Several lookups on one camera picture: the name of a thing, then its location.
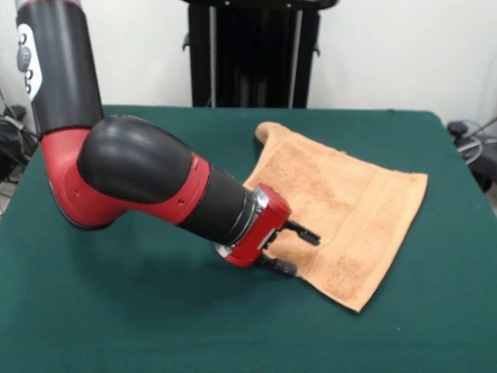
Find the green tablecloth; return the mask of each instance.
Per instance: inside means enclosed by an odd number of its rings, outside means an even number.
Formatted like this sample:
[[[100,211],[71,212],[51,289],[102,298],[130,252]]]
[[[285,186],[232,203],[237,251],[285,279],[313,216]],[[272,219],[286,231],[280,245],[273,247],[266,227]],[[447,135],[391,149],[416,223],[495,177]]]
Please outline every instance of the green tablecloth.
[[[233,267],[140,213],[80,232],[37,152],[0,222],[0,371],[497,371],[497,224],[431,113],[112,106],[244,180],[256,125],[429,174],[426,199],[359,315],[298,279]]]

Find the white wall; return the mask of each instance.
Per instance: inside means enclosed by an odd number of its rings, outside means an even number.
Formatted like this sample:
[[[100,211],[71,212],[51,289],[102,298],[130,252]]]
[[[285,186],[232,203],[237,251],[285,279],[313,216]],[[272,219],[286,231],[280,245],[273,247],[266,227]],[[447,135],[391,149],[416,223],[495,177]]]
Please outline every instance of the white wall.
[[[187,4],[82,0],[104,103],[191,105]],[[0,85],[26,102],[14,0],[0,0]],[[309,107],[432,110],[443,121],[497,114],[497,2],[342,0],[322,13]]]

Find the red joint housing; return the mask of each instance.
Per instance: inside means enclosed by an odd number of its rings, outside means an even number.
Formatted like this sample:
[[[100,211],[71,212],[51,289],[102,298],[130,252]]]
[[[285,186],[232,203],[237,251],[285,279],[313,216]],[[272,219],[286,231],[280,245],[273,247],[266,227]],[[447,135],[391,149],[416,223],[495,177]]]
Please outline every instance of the red joint housing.
[[[287,201],[273,188],[266,184],[260,184],[259,187],[269,198],[269,202],[249,231],[225,257],[229,263],[239,267],[253,265],[261,255],[264,245],[283,228],[292,213]]]
[[[78,155],[89,132],[88,128],[55,131],[41,141],[55,200],[70,221],[84,228],[100,228],[127,211],[138,210],[176,225],[192,213],[207,188],[210,168],[206,160],[193,154],[185,183],[168,200],[158,204],[119,200],[93,189],[78,171]]]

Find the black stand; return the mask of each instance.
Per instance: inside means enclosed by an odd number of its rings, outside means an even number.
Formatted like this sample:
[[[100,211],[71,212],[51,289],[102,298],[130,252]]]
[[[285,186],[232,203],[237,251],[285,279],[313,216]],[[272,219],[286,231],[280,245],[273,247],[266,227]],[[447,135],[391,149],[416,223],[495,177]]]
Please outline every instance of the black stand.
[[[338,0],[185,0],[194,106],[307,107],[318,11]]]

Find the orange towel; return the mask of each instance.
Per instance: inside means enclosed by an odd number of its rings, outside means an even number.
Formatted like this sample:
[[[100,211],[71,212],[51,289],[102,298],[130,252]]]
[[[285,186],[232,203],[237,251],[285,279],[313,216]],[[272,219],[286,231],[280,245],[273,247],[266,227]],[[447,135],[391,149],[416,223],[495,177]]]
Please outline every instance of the orange towel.
[[[267,254],[297,265],[297,275],[360,312],[392,264],[424,198],[428,176],[385,169],[348,156],[281,124],[262,123],[264,149],[245,186],[267,183],[295,220],[321,236],[311,246],[283,231]]]

